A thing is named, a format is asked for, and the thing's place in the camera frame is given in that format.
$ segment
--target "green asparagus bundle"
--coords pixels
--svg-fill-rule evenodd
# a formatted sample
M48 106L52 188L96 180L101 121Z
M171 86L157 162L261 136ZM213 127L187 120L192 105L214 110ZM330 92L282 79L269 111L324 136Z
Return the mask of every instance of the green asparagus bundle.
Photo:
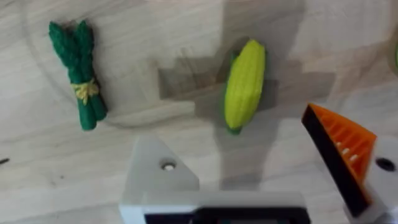
M53 48L64 66L78 101L80 124L83 130L92 130L97 121L106 117L106 107L96 84L93 70L94 36L85 21L73 32L63 30L51 22L49 35Z

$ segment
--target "toy corn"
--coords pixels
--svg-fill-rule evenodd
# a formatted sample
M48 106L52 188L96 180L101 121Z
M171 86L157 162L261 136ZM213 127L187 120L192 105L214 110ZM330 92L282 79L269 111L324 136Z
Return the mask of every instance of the toy corn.
M224 117L232 134L239 134L257 110L265 67L265 48L255 40L233 58L224 98Z

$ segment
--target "wood grain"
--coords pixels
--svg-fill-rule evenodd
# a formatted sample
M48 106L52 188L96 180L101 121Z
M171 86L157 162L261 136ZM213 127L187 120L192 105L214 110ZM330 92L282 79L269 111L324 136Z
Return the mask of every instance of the wood grain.
M314 101L398 136L395 0L0 2L0 223L120 223L138 134L154 133L207 190L298 190L314 223L346 223L300 123ZM88 19L110 108L84 133L49 21ZM267 46L258 114L236 138L220 101L229 53Z

